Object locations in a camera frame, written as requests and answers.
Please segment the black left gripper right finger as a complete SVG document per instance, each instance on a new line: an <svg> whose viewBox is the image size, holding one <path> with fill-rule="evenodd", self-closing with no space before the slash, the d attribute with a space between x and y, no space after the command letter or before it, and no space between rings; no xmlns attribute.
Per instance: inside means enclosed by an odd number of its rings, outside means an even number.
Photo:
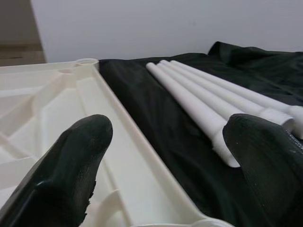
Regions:
<svg viewBox="0 0 303 227"><path fill-rule="evenodd" d="M303 145L282 126L233 114L223 128L228 149L274 227L303 225Z"/></svg>

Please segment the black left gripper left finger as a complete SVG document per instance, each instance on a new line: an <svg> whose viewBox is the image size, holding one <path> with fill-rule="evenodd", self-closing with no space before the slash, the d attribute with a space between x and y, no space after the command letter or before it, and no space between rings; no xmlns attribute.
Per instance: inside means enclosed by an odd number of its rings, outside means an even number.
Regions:
<svg viewBox="0 0 303 227"><path fill-rule="evenodd" d="M1 226L80 226L112 137L112 123L101 114L82 118L65 130L2 206Z"/></svg>

